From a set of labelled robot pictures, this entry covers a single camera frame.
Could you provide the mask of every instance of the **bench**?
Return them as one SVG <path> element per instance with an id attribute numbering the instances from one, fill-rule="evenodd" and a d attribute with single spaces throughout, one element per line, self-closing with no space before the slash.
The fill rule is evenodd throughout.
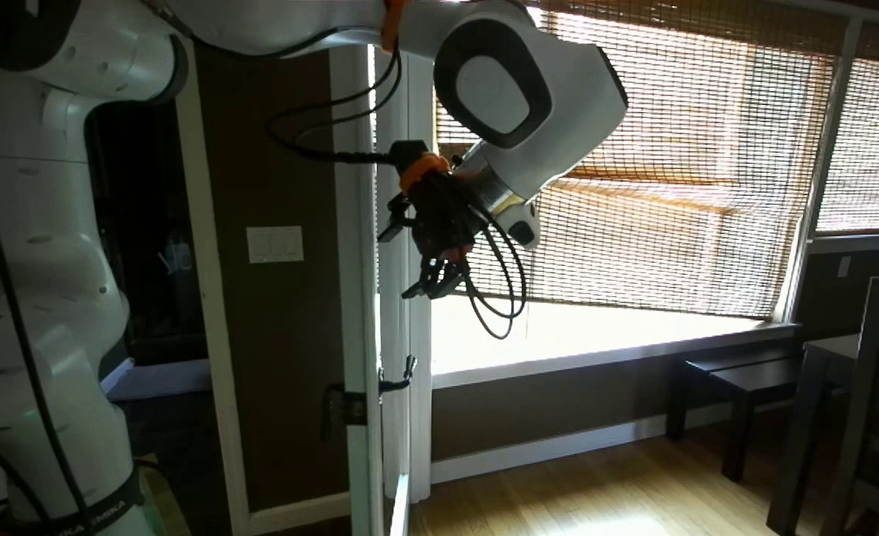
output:
<path id="1" fill-rule="evenodd" d="M 720 353 L 681 356 L 672 369 L 668 402 L 668 438 L 678 441 L 686 427 L 686 404 L 695 387 L 713 389 L 732 402 L 725 444 L 726 479 L 741 479 L 751 420 L 759 404 L 792 398 L 799 381 L 801 347 L 792 340 L 745 344 Z"/>

